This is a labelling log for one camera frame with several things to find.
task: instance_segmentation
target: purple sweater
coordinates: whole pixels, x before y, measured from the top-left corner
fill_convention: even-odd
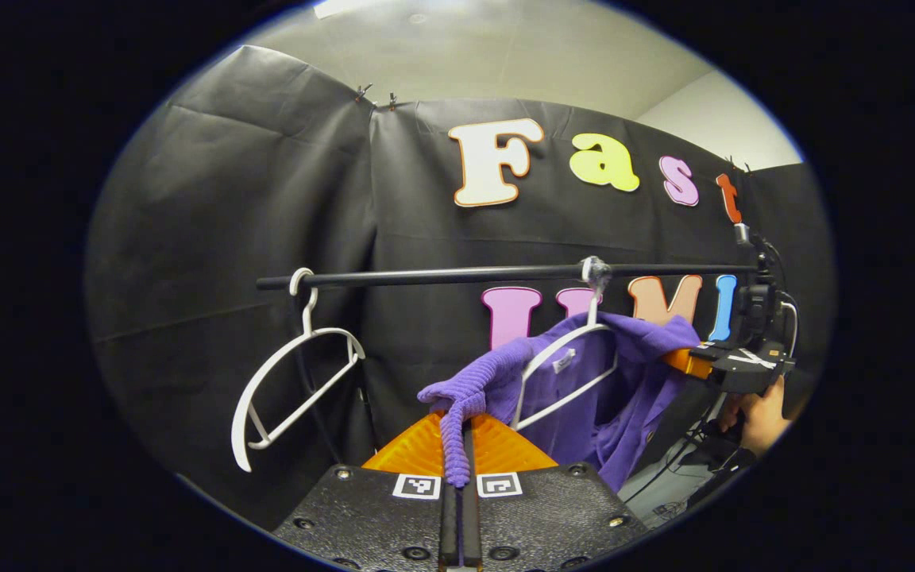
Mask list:
[[[437,381],[419,392],[419,401],[432,403],[432,410],[447,410],[440,420],[447,482],[464,486],[471,478],[461,442],[462,421],[489,413],[502,423],[510,423],[527,363],[587,321],[586,314],[573,315],[541,336],[512,340],[469,363],[449,380]],[[661,413],[683,387],[684,374],[660,357],[697,346],[701,340],[690,323],[678,315],[665,326],[658,326],[600,311],[598,322],[611,330],[575,338],[531,374],[524,388],[520,419],[598,377],[612,365],[614,352],[620,355],[617,369],[520,434],[556,463],[592,463],[599,468],[603,481],[618,491],[645,448],[647,435],[658,426]],[[554,367],[571,348],[573,358],[564,361],[563,367]]]

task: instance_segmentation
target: screw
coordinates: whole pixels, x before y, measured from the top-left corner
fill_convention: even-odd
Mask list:
[[[495,547],[489,551],[489,558],[493,560],[513,560],[518,558],[520,551],[515,547]]]
[[[408,547],[400,554],[403,554],[404,558],[410,558],[411,560],[426,560],[426,558],[429,558],[429,551],[422,547]]]
[[[355,562],[352,562],[348,558],[334,558],[334,561],[343,566],[348,566],[349,568],[355,568],[356,570],[359,570],[359,565]]]
[[[560,568],[570,568],[571,566],[577,566],[581,562],[587,562],[588,557],[578,556],[577,558],[571,558],[569,561],[564,562],[560,565]]]

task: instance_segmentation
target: white hanger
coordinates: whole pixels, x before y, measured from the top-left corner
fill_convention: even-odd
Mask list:
[[[596,379],[582,385],[580,388],[577,388],[577,390],[574,390],[563,399],[560,399],[556,403],[546,407],[541,412],[535,413],[529,417],[529,419],[520,419],[520,412],[522,412],[522,405],[524,402],[524,386],[526,386],[527,379],[531,377],[531,374],[534,373],[535,370],[539,368],[539,366],[543,365],[543,363],[547,361],[548,358],[551,358],[553,354],[556,354],[560,348],[566,346],[567,343],[569,343],[571,340],[580,338],[581,336],[584,336],[584,334],[591,332],[598,332],[599,330],[610,330],[609,326],[606,326],[603,323],[596,323],[596,314],[598,314],[599,311],[599,298],[602,296],[602,291],[606,289],[606,284],[609,282],[610,278],[608,275],[600,275],[600,273],[597,272],[594,268],[596,264],[602,264],[602,261],[596,257],[588,257],[585,258],[584,264],[581,265],[581,279],[593,287],[592,300],[591,303],[589,303],[588,308],[588,322],[584,326],[581,326],[581,328],[571,330],[569,333],[564,334],[559,339],[549,344],[546,349],[542,350],[538,355],[535,356],[535,358],[531,359],[529,365],[524,367],[524,371],[522,372],[522,387],[520,387],[520,394],[518,395],[518,406],[516,406],[515,416],[513,416],[511,424],[509,424],[509,427],[511,427],[512,430],[523,430],[523,428],[529,427],[532,423],[536,423],[536,421],[539,419],[543,419],[543,417],[546,415],[552,412],[556,412],[557,409],[563,405],[566,405],[571,400],[578,398],[578,396],[580,396],[582,393],[585,393],[585,391],[588,391],[589,388],[592,388],[592,386],[598,384],[599,381],[605,380],[606,377],[609,377],[610,373],[613,373],[614,370],[616,370],[616,366],[617,363],[620,362],[620,358],[614,352],[613,365],[611,365],[609,369],[606,369],[605,372],[600,373]]]
[[[309,268],[300,268],[295,271],[295,274],[291,276],[291,283],[289,285],[289,292],[292,296],[297,296],[299,294],[299,281],[302,279],[302,276],[313,275],[313,272]],[[316,403],[316,400],[320,398],[327,390],[330,390],[331,386],[334,386],[338,380],[342,379],[345,376],[345,373],[348,373],[349,369],[352,369],[352,366],[356,365],[360,359],[366,359],[366,352],[362,349],[362,344],[359,343],[359,340],[355,339],[355,336],[352,335],[348,330],[342,330],[341,328],[321,328],[319,330],[313,330],[312,326],[312,311],[313,307],[316,307],[316,288],[312,288],[309,293],[309,303],[306,303],[306,307],[302,310],[302,334],[298,338],[291,340],[287,344],[284,344],[282,348],[276,351],[275,354],[270,356],[270,358],[257,370],[257,373],[253,374],[253,379],[249,380],[249,383],[246,385],[245,390],[242,392],[242,396],[239,397],[239,405],[235,408],[235,415],[232,417],[232,452],[235,453],[235,462],[238,463],[239,468],[246,472],[252,472],[252,468],[249,466],[249,459],[246,457],[246,414],[248,413],[251,420],[253,420],[254,426],[257,426],[257,431],[261,434],[261,440],[257,443],[250,443],[250,449],[266,449],[270,444],[275,442],[275,439],[279,438],[288,427],[291,426],[303,413],[312,407]],[[282,423],[275,428],[275,430],[270,431],[269,434],[264,429],[264,424],[261,423],[261,419],[257,415],[257,410],[253,408],[252,399],[253,394],[257,393],[257,388],[261,384],[261,381],[264,380],[266,374],[270,372],[270,369],[273,369],[273,366],[280,361],[281,358],[284,358],[289,352],[293,349],[299,347],[303,342],[307,342],[322,336],[323,334],[342,334],[348,340],[348,365],[342,367],[340,372],[334,374],[330,378],[330,381],[323,384],[319,390],[316,390],[313,395],[309,397],[296,409],[294,412],[288,416],[287,419],[282,421]]]

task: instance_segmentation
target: black backdrop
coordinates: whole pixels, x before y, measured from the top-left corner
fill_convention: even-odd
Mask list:
[[[459,207],[454,126],[530,118],[519,198]],[[635,191],[586,184],[569,169],[578,133],[602,133],[631,152]],[[661,156],[686,160],[701,193],[673,203]],[[743,264],[719,174],[738,188],[745,221],[776,243],[801,307],[801,347],[817,375],[835,308],[832,246],[820,191],[805,166],[744,173],[679,137],[603,113],[520,100],[405,102],[395,110],[355,101],[351,88],[266,48],[243,47],[203,70],[150,116],[106,182],[87,243],[87,308],[102,376],[130,426],[170,470],[262,528],[273,529],[334,462],[313,420],[232,459],[228,435],[246,381],[295,336],[284,292],[258,292],[259,276],[466,265],[607,263]],[[694,326],[714,326],[715,275],[704,276]],[[629,278],[602,308],[629,315]],[[667,301],[679,276],[664,276]],[[315,327],[355,333],[367,358],[320,402],[342,460],[361,464],[426,413],[416,393],[489,349],[482,292],[501,284],[322,291]],[[563,318],[559,290],[573,280],[503,283],[539,290],[530,334]],[[338,340],[305,346],[319,383],[342,365]],[[254,403],[283,419],[304,399],[298,370],[280,366]],[[371,416],[356,391],[366,390]],[[694,392],[705,394],[700,388]],[[806,387],[791,384],[791,392]],[[647,458],[697,412],[672,409]],[[370,431],[370,420],[373,431]]]
[[[187,70],[272,14],[258,4],[0,5],[0,565],[305,564],[146,455],[99,384],[81,301],[83,238],[106,171]],[[900,303],[915,280],[879,287],[915,276],[915,11],[631,7],[794,134],[828,191],[842,304],[824,374],[833,382],[806,421],[721,502],[616,569],[915,565],[915,304]],[[19,343],[4,354],[4,339]]]

